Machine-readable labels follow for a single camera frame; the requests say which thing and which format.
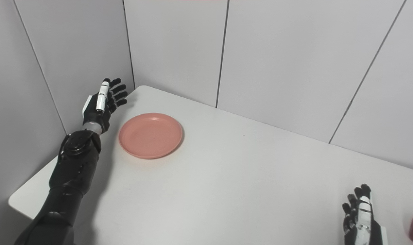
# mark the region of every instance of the pink plate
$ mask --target pink plate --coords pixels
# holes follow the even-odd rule
[[[120,129],[119,142],[129,154],[153,159],[163,157],[178,147],[182,127],[171,116],[146,113],[129,119]]]

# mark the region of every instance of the white table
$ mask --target white table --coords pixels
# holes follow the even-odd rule
[[[389,244],[412,244],[413,170],[147,86],[127,99],[102,135],[76,244],[343,244],[341,204],[362,183]],[[177,119],[185,135],[172,154],[142,160],[124,152],[117,133],[151,112]],[[10,197],[12,208],[37,214],[54,165]]]

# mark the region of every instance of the white wall panel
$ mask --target white wall panel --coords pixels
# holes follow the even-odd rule
[[[413,169],[413,0],[404,5],[332,143]]]
[[[134,89],[122,0],[16,0],[67,132],[105,77]]]
[[[65,136],[13,0],[0,0],[0,245],[29,222],[7,199],[56,155]]]
[[[227,0],[125,0],[135,85],[216,105]]]
[[[328,142],[402,0],[230,0],[218,107]]]

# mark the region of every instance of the robotic hand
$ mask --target robotic hand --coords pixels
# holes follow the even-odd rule
[[[104,79],[99,93],[94,94],[84,110],[83,129],[97,134],[107,132],[110,127],[110,116],[117,107],[126,104],[126,85],[119,85],[120,79]]]
[[[73,224],[82,197],[88,192],[101,152],[99,135],[110,127],[110,115],[126,104],[126,85],[104,79],[99,93],[84,110],[83,129],[67,135],[49,180],[49,194],[15,245],[73,245]]]
[[[342,205],[345,245],[383,245],[380,225],[374,220],[371,189],[362,184],[348,195],[350,204]]]

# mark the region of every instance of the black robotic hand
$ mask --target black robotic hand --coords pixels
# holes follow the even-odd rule
[[[350,204],[342,205],[345,212],[344,244],[383,245],[380,225],[374,220],[371,189],[362,184],[354,189],[354,194],[347,196]]]
[[[88,192],[101,152],[99,135],[110,126],[110,115],[126,104],[126,85],[104,79],[99,93],[84,110],[82,130],[66,135],[49,179],[49,193],[39,213],[19,235],[15,245],[73,245],[73,225]]]
[[[125,99],[127,92],[124,91],[126,85],[118,85],[120,83],[120,78],[114,79],[111,82],[108,78],[104,79],[101,90],[91,97],[84,110],[84,125],[88,124],[87,126],[90,128],[93,127],[93,124],[99,124],[102,128],[101,133],[108,130],[111,114],[115,112],[117,107],[127,102]]]

